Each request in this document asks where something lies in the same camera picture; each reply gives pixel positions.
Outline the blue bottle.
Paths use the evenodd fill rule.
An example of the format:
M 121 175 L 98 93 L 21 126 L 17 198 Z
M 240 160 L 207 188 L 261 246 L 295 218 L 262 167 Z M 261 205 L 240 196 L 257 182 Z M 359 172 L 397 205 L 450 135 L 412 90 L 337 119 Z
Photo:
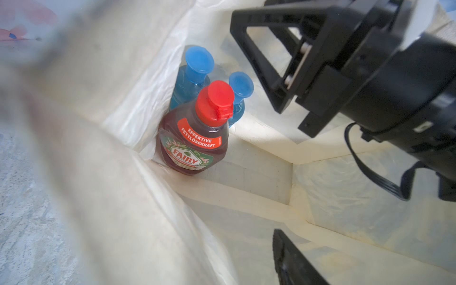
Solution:
M 185 62 L 186 64 L 179 68 L 169 110 L 192 102 L 200 91 L 211 83 L 209 74 L 213 71 L 215 63 L 212 54 L 206 48 L 190 47 L 185 52 Z
M 229 127 L 241 119 L 245 112 L 244 100 L 254 92 L 254 83 L 249 75 L 244 72 L 234 72 L 229 77 L 229 85 L 232 88 L 235 99 L 233 102 L 233 116 L 229 119 Z

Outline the cream shopping bag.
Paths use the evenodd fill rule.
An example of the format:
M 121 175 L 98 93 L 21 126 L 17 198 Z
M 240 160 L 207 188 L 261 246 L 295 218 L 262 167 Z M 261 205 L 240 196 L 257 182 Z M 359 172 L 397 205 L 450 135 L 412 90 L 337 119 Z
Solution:
M 368 181 L 337 116 L 315 139 L 260 83 L 226 157 L 195 176 L 156 148 L 184 51 L 254 72 L 230 16 L 261 1 L 1 2 L 1 283 L 276 285 L 283 230 L 332 285 L 453 285 L 456 206 L 418 170 Z

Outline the dark red Fairy bottle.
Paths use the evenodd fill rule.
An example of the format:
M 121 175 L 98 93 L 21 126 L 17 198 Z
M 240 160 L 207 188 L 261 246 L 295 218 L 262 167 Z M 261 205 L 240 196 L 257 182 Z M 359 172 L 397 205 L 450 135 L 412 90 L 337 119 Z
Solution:
M 228 83 L 215 81 L 192 102 L 168 112 L 160 122 L 157 139 L 164 163 L 192 176 L 223 160 L 234 98 Z

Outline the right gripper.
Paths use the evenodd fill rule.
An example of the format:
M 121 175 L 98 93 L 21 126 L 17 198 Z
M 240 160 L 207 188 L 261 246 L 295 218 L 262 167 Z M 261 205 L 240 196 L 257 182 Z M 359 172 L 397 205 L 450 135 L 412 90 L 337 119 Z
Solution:
M 408 1 L 295 1 L 237 9 L 230 33 L 273 109 L 295 95 L 314 137 L 337 114 L 437 171 L 456 168 L 456 47 L 421 34 L 404 50 Z

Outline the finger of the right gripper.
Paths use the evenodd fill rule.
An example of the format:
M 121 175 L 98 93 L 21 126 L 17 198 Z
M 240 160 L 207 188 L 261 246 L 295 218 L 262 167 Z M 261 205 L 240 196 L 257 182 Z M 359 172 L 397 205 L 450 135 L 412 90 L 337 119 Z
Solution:
M 266 0 L 264 2 L 264 6 L 277 6 L 277 5 L 285 5 L 290 7 L 301 7 L 301 6 L 316 6 L 320 4 L 321 1 L 314 1 L 314 0 Z

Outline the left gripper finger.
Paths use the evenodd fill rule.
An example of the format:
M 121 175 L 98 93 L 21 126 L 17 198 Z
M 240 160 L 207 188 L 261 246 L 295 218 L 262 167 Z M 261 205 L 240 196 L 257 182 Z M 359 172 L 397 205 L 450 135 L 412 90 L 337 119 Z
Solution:
M 273 233 L 273 257 L 281 285 L 329 285 L 281 229 Z

